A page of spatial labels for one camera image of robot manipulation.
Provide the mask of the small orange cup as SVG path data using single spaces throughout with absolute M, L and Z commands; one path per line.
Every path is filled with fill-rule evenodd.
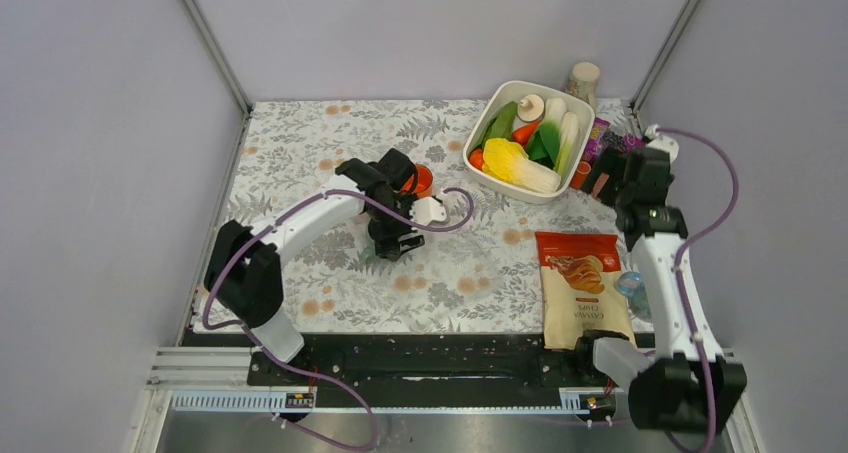
M 575 190 L 580 190 L 591 172 L 592 165 L 586 161 L 581 161 L 577 164 L 575 172 L 569 183 L 569 187 Z

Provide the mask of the orange mug black handle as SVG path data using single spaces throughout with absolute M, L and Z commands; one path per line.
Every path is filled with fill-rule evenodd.
M 431 196 L 433 191 L 432 172 L 422 164 L 416 164 L 415 168 L 415 172 L 401 187 L 400 192 L 414 195 L 418 199 Z

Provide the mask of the teal green ceramic mug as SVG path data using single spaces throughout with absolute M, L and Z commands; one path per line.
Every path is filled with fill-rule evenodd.
M 373 264 L 379 259 L 380 257 L 376 254 L 374 245 L 365 247 L 358 256 L 358 260 L 362 265 Z

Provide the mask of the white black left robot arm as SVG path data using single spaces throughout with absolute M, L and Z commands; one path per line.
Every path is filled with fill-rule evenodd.
M 419 174 L 413 162 L 390 149 L 376 162 L 350 159 L 320 191 L 277 218 L 246 226 L 236 220 L 218 231 L 203 285 L 209 302 L 236 317 L 259 347 L 273 355 L 272 371 L 288 384 L 309 374 L 302 334 L 283 308 L 282 271 L 303 249 L 361 214 L 377 257 L 396 261 L 424 244 L 410 225 Z

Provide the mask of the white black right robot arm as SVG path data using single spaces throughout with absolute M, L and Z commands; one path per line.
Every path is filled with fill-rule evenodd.
M 740 400 L 747 375 L 742 364 L 726 359 L 708 325 L 683 214 L 666 203 L 672 181 L 668 153 L 635 149 L 627 156 L 615 200 L 617 227 L 645 285 L 653 355 L 622 333 L 587 330 L 577 340 L 573 369 L 583 383 L 608 378 L 622 388 L 636 428 L 713 439 Z

